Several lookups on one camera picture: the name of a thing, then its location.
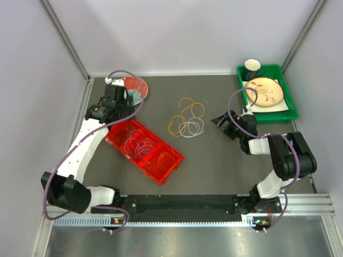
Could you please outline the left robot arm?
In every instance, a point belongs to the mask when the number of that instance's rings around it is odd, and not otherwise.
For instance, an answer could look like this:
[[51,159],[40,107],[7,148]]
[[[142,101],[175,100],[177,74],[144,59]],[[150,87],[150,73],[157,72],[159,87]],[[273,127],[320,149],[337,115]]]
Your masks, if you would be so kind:
[[125,88],[123,79],[116,79],[106,85],[105,94],[98,104],[86,110],[80,131],[67,157],[62,159],[56,172],[45,172],[42,175],[44,205],[78,214],[96,206],[104,206],[112,213],[121,208],[118,189],[110,186],[86,187],[83,180],[90,160],[112,123],[133,117],[134,111],[133,97]]

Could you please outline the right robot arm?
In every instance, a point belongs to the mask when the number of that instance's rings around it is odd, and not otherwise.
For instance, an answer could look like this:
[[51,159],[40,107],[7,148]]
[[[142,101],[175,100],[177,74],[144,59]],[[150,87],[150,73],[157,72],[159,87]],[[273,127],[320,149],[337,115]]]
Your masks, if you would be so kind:
[[238,139],[241,150],[247,155],[270,155],[273,170],[260,183],[253,186],[248,197],[234,199],[241,214],[265,212],[277,204],[278,196],[289,185],[317,170],[316,159],[301,132],[269,134],[257,137],[257,119],[247,112],[238,115],[231,110],[211,120],[217,128],[225,122],[223,133]]

